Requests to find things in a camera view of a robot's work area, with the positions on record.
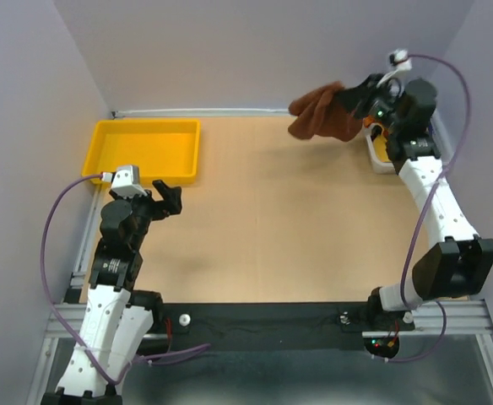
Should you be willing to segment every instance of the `brown cloth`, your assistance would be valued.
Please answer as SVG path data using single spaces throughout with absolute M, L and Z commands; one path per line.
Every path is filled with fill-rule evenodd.
M 298 139 L 319 135 L 344 142 L 352 140 L 361 129 L 361 121 L 348 114 L 334 97 L 341 90 L 342 83 L 334 82 L 293 101 L 288 110 L 297 119 L 288 127 L 290 134 Z

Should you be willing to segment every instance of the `wall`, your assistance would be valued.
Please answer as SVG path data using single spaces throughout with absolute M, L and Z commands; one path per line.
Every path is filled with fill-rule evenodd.
M 470 139 L 451 184 L 477 230 L 493 238 L 493 1 L 475 2 L 446 59 L 463 70 L 473 101 Z M 440 90 L 442 119 L 455 145 L 463 125 L 462 90 L 443 67 L 435 71 L 433 80 Z M 493 317 L 493 268 L 482 295 Z
M 443 54 L 473 0 L 55 3 L 110 108 L 139 110 L 285 108 L 396 47 Z
M 60 189 L 79 176 L 106 105 L 51 0 L 0 2 L 0 404 L 25 404 L 49 309 L 41 230 Z M 47 265 L 68 285 L 90 187 L 59 208 Z

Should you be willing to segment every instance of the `yellow bin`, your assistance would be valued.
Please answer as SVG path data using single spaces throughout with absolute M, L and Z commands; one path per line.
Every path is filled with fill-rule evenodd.
M 137 165 L 144 185 L 156 179 L 190 184 L 198 173 L 199 134 L 199 120 L 99 121 L 82 176 Z

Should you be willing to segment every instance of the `metal frame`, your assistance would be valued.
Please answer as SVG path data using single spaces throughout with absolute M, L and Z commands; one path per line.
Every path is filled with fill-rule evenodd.
M 84 236 L 73 268 L 72 287 L 80 288 L 83 286 L 85 274 L 89 267 L 89 255 L 92 252 L 99 226 L 98 218 L 105 192 L 105 189 L 101 186 L 95 189 L 93 202 L 86 219 Z M 84 305 L 60 304 L 58 307 L 62 315 L 78 330 L 83 319 Z M 493 341 L 491 337 L 493 325 L 485 302 L 471 300 L 445 301 L 444 307 L 447 309 L 447 334 L 473 334 L 477 337 L 479 350 L 493 388 Z M 425 304 L 414 311 L 413 315 L 416 329 L 412 332 L 401 332 L 403 335 L 424 336 L 439 333 L 442 326 L 442 317 L 437 305 L 434 303 Z M 365 332 L 363 336 L 380 336 L 380 333 Z M 27 405 L 38 405 L 40 403 L 40 398 L 44 394 L 49 380 L 51 365 L 57 351 L 58 339 L 67 337 L 67 333 L 62 330 L 60 325 L 57 325 L 57 320 L 51 316 L 27 398 Z

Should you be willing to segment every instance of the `wooden surface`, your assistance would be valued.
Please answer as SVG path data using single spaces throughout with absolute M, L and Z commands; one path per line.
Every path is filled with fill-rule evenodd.
M 136 289 L 167 302 L 365 300 L 399 281 L 418 211 L 397 176 L 372 172 L 363 138 L 298 141 L 289 117 L 201 122 L 198 181 L 181 215 L 151 225 Z M 425 250 L 421 235 L 415 258 Z

